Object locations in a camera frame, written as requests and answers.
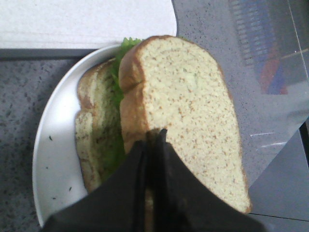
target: green lettuce leaf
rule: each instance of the green lettuce leaf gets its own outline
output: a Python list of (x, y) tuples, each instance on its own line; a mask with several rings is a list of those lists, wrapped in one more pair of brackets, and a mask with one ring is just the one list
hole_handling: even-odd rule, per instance
[(122, 98), (124, 97), (120, 87), (119, 87), (119, 66), (121, 59), (125, 56), (125, 54), (133, 48), (135, 45), (139, 44), (141, 42), (140, 39), (132, 39), (131, 37), (129, 39), (124, 38), (121, 48), (119, 52), (115, 56), (115, 61), (110, 69), (110, 72), (112, 74), (112, 77), (114, 79), (114, 86), (113, 89), (115, 91), (115, 97), (114, 97), (114, 103), (117, 108), (120, 106), (120, 102)]
[[(121, 59), (125, 56), (125, 54), (135, 45), (139, 44), (141, 40), (132, 39), (132, 38), (124, 38), (121, 48), (119, 52), (115, 55), (115, 61), (113, 62), (110, 73), (113, 77), (114, 84), (114, 97), (113, 102), (117, 110), (119, 110), (120, 101), (123, 99), (124, 95), (122, 93), (121, 88), (119, 87), (119, 66)], [(125, 149), (124, 149), (124, 141), (121, 135), (121, 125), (120, 125), (120, 112), (118, 112), (119, 122), (117, 127), (119, 128), (118, 133), (115, 134), (112, 145), (110, 145), (107, 149), (102, 148), (104, 153), (103, 163), (104, 163), (104, 173), (101, 175), (102, 182), (106, 181), (122, 164), (122, 162), (126, 159)]]

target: plate rim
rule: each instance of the plate rim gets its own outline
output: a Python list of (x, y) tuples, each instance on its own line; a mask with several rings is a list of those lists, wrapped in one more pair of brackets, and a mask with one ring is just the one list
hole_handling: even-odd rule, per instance
[(85, 57), (83, 57), (82, 59), (80, 59), (76, 64), (74, 64), (67, 72), (66, 74), (61, 78), (61, 80), (59, 81), (59, 83), (56, 85), (55, 89), (53, 90), (52, 94), (50, 95), (46, 106), (44, 107), (43, 113), (41, 115), (40, 118), (40, 122), (38, 125), (38, 129), (36, 132), (36, 136), (35, 136), (35, 142), (34, 142), (34, 147), (33, 147), (33, 156), (32, 156), (32, 192), (33, 192), (33, 199), (34, 199), (34, 206), (35, 206), (35, 210), (36, 210), (36, 215), (39, 221), (39, 224), (41, 227), (43, 227), (44, 225), (44, 220), (42, 217), (42, 213), (40, 210), (40, 203), (39, 203), (39, 197), (38, 197), (38, 185), (37, 185), (37, 181), (36, 181), (36, 173), (37, 173), (37, 157), (38, 157), (38, 148), (39, 148), (39, 140), (40, 140), (40, 136), (41, 136), (41, 132), (42, 132), (42, 127), (43, 127), (43, 122), (45, 121), (46, 118), (46, 114), (47, 114), (47, 109), (50, 107), (51, 102), (53, 101), (53, 99), (55, 98), (56, 94), (59, 92), (59, 89), (61, 88), (61, 86), (65, 83), (65, 81), (71, 76), (71, 74), (80, 66), (82, 65), (84, 62), (86, 62), (87, 60), (89, 60), (90, 58), (92, 58), (93, 56), (105, 51), (105, 50), (110, 50), (110, 49), (115, 49), (117, 47), (119, 47), (120, 44), (115, 44), (115, 45), (111, 45), (111, 46), (107, 46), (107, 47), (103, 47), (100, 48), (94, 52), (89, 53), (88, 55), (86, 55)]

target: white paper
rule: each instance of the white paper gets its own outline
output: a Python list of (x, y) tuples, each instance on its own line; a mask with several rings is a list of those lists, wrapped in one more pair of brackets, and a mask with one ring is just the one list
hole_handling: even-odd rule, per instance
[(0, 0), (0, 49), (97, 49), (176, 35), (171, 0)]

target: white bread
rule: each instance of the white bread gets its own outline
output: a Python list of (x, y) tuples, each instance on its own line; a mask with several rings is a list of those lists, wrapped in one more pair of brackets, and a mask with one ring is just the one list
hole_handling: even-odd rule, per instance
[(191, 42), (155, 36), (124, 56), (119, 82), (126, 152), (136, 140), (166, 128), (167, 142), (193, 174), (230, 206), (248, 213), (237, 117), (216, 60)]
[(112, 60), (88, 70), (78, 84), (81, 110), (75, 119), (76, 150), (88, 192), (106, 178), (106, 153), (117, 150), (115, 139), (121, 133), (119, 110), (112, 97)]

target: black object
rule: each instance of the black object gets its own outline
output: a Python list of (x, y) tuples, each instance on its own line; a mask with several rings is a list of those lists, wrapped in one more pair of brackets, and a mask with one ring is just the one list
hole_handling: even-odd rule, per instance
[(307, 160), (307, 164), (308, 164), (308, 167), (309, 167), (309, 132), (308, 132), (308, 128), (309, 128), (309, 118), (307, 118), (307, 120), (299, 128), (301, 142), (302, 142), (303, 147), (304, 147), (304, 151), (305, 151), (305, 154), (306, 154), (306, 160)]
[(41, 232), (143, 232), (146, 184), (154, 195), (154, 231), (265, 232), (193, 176), (166, 143), (166, 132), (154, 146), (136, 142), (101, 187), (51, 216)]

